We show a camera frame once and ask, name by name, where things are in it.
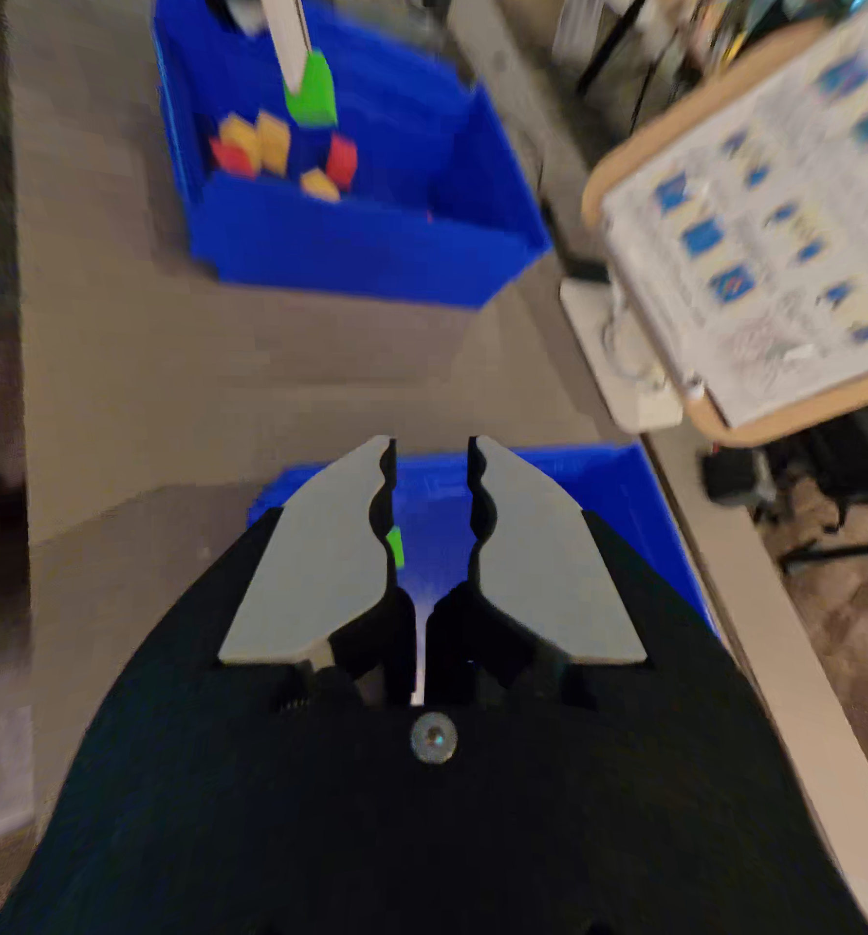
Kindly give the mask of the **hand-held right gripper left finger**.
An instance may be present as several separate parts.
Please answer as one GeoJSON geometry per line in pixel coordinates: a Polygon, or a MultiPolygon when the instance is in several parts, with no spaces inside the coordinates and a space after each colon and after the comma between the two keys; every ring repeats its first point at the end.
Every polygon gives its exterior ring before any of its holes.
{"type": "Polygon", "coordinates": [[[370,438],[320,470],[280,508],[218,653],[224,665],[381,670],[384,699],[409,705],[416,623],[397,581],[395,440],[370,438]]]}

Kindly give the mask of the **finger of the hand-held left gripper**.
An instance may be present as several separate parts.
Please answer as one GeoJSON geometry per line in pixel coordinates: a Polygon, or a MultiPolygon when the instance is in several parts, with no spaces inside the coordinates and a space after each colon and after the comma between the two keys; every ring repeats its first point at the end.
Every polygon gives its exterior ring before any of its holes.
{"type": "Polygon", "coordinates": [[[302,1],[262,1],[285,86],[299,94],[311,56],[311,38],[302,1]]]}

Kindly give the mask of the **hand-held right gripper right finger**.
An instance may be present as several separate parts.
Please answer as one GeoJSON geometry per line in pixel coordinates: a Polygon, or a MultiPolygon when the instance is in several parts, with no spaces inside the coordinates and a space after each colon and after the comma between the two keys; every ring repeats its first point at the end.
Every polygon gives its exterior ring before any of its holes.
{"type": "Polygon", "coordinates": [[[474,545],[426,623],[426,703],[595,705],[587,670],[648,655],[577,501],[518,454],[470,438],[474,545]]]}

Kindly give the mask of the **white stand base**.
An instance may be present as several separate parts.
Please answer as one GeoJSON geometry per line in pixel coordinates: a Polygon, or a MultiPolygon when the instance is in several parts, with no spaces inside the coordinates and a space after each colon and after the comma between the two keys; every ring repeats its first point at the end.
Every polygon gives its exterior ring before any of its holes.
{"type": "Polygon", "coordinates": [[[682,401],[621,287],[565,278],[559,298],[615,424],[632,435],[679,426],[682,401]]]}

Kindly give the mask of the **black box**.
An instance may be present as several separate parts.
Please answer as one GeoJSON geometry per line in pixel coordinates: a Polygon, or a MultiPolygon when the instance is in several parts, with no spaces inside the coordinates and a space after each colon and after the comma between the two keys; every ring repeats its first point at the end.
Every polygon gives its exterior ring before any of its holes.
{"type": "Polygon", "coordinates": [[[713,447],[698,459],[708,499],[724,507],[758,508],[778,497],[767,454],[762,448],[713,447]]]}

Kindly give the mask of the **dark flat device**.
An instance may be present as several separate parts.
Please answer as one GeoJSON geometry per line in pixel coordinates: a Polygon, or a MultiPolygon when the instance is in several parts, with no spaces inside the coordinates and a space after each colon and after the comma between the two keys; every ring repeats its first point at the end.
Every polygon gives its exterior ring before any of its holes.
{"type": "Polygon", "coordinates": [[[554,243],[554,250],[564,269],[565,277],[581,282],[609,285],[609,272],[603,262],[586,258],[569,250],[550,203],[541,204],[541,214],[545,228],[554,243]]]}

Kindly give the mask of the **blue plastic bin with cubes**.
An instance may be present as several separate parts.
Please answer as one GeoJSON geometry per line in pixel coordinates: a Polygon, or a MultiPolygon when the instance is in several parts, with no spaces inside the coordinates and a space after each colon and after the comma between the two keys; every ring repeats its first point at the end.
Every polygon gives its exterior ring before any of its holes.
{"type": "MultiPolygon", "coordinates": [[[[513,451],[573,497],[601,533],[599,549],[648,658],[587,670],[606,716],[703,721],[735,667],[709,627],[691,568],[647,457],[638,446],[513,451]]],[[[251,521],[285,502],[321,469],[297,467],[267,485],[251,521]]],[[[463,580],[474,545],[464,454],[396,459],[393,524],[405,567],[398,584],[421,617],[463,580]]]]}

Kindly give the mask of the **printed instruction sheet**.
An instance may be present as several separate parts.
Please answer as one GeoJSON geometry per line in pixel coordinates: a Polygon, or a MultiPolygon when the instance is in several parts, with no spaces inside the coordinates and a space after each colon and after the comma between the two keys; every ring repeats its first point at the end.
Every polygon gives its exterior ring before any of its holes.
{"type": "Polygon", "coordinates": [[[594,170],[583,206],[723,430],[867,378],[868,8],[691,93],[594,170]]]}

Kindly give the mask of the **red wooden cube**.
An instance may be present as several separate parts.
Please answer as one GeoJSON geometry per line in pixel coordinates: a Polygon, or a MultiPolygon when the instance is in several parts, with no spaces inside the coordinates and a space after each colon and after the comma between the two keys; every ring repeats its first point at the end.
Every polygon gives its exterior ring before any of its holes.
{"type": "Polygon", "coordinates": [[[209,146],[218,169],[243,179],[255,179],[259,175],[259,164],[242,146],[218,137],[212,137],[209,146]]]}
{"type": "Polygon", "coordinates": [[[335,187],[348,192],[358,168],[358,149],[356,144],[342,134],[331,135],[324,172],[335,187]]]}

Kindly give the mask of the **instruction sheet on wooden board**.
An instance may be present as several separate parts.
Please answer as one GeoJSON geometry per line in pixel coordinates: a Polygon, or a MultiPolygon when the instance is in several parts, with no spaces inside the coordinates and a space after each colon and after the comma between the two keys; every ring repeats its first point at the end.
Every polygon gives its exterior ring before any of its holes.
{"type": "MultiPolygon", "coordinates": [[[[701,82],[682,100],[634,132],[595,166],[583,189],[580,216],[592,232],[602,232],[602,201],[609,190],[650,163],[677,139],[728,110],[772,73],[822,42],[830,32],[825,19],[810,19],[779,29],[739,56],[723,73],[701,82]]],[[[710,441],[733,448],[756,447],[790,436],[868,405],[868,373],[790,404],[740,427],[730,427],[711,398],[682,389],[680,377],[668,379],[683,401],[684,414],[710,441]]]]}

